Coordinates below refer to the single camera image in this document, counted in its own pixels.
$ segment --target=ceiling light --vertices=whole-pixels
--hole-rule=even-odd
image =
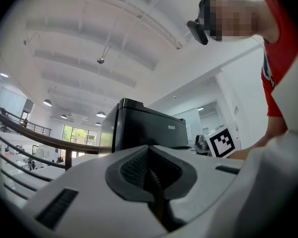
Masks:
[[[102,118],[106,117],[106,114],[103,111],[99,111],[96,115]]]
[[[52,106],[52,102],[51,102],[49,99],[44,100],[43,103],[44,103],[46,106],[49,106],[49,107]]]
[[[100,59],[97,60],[97,62],[98,62],[99,64],[103,64],[103,63],[105,62],[105,59],[104,59],[104,58],[100,58]]]

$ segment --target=window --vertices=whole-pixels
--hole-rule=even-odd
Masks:
[[[36,150],[39,149],[39,146],[38,145],[33,145],[32,146],[32,155],[35,155],[36,154]]]
[[[97,131],[64,125],[62,140],[76,144],[96,146]]]

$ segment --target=ceiling beam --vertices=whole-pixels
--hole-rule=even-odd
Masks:
[[[66,55],[63,55],[63,54],[57,53],[57,52],[51,53],[46,50],[35,50],[34,57],[49,60],[49,61],[59,62],[59,63],[65,64],[68,66],[72,66],[72,67],[76,67],[78,69],[89,71],[94,74],[98,74],[98,71],[99,71],[100,76],[114,80],[118,83],[127,85],[132,88],[135,88],[136,84],[137,84],[137,82],[135,80],[133,80],[125,75],[122,75],[118,72],[112,71],[110,73],[110,70],[108,68],[104,67],[103,65],[99,70],[98,64],[93,64],[93,63],[91,63],[87,60],[84,60],[84,59],[78,59],[75,57],[66,56]]]
[[[70,87],[70,88],[72,88],[73,90],[75,90],[75,91],[77,91],[77,88],[76,87],[74,87],[74,86],[72,86],[72,85],[70,85],[70,84],[68,84],[68,83],[65,83],[64,81],[62,81],[62,82],[60,82],[60,81],[58,81],[58,79],[56,78],[56,77],[54,77],[54,78],[47,78],[44,74],[42,75],[42,78],[44,79],[44,80],[46,80],[46,81],[50,81],[50,82],[53,82],[54,84],[56,83],[56,84],[58,84],[58,85],[60,85],[61,87],[62,87],[62,85],[64,85],[64,86],[67,86],[67,87]],[[89,93],[92,93],[92,94],[94,94],[94,95],[99,95],[99,96],[102,96],[102,97],[105,97],[105,98],[109,98],[109,99],[112,99],[112,100],[115,100],[115,101],[117,101],[117,102],[119,102],[121,99],[123,99],[125,96],[123,95],[123,94],[121,94],[121,93],[109,93],[108,94],[108,91],[106,91],[106,94],[107,95],[104,95],[104,94],[100,94],[99,92],[97,92],[97,91],[90,91],[90,90],[88,90],[88,89],[80,89],[80,91],[83,91],[83,92],[89,92]]]
[[[49,19],[48,24],[46,25],[43,23],[44,21],[40,19],[27,19],[26,21],[26,30],[28,31],[37,31],[41,30],[43,32],[53,32],[53,33],[60,33],[65,35],[74,36],[77,38],[81,38],[84,40],[88,40],[94,43],[97,43],[99,45],[105,46],[106,44],[106,37],[107,34],[105,33],[97,33],[95,27],[93,26],[87,26],[86,23],[79,23],[72,22],[72,24],[69,24],[68,22],[53,22],[52,19]],[[120,53],[121,48],[120,44],[114,43],[113,38],[111,38],[109,46],[112,50],[116,51],[117,53]],[[138,63],[140,63],[145,68],[153,71],[158,64],[158,60],[150,58],[147,54],[135,54],[132,51],[129,51],[128,49],[124,49],[122,54],[129,59],[132,59]]]
[[[101,102],[99,101],[95,101],[95,100],[91,100],[90,102],[86,99],[82,100],[82,99],[77,99],[77,98],[73,98],[70,97],[69,95],[70,94],[64,94],[60,91],[57,91],[57,90],[49,90],[49,93],[51,93],[53,96],[57,96],[57,97],[61,97],[62,99],[67,99],[67,100],[70,100],[70,101],[75,101],[75,102],[80,102],[82,104],[85,104],[85,105],[88,105],[88,106],[91,106],[91,107],[94,107],[94,105],[96,107],[99,107],[99,108],[105,108],[105,109],[112,109],[113,106],[110,106],[110,105],[105,105],[105,104],[102,104]]]

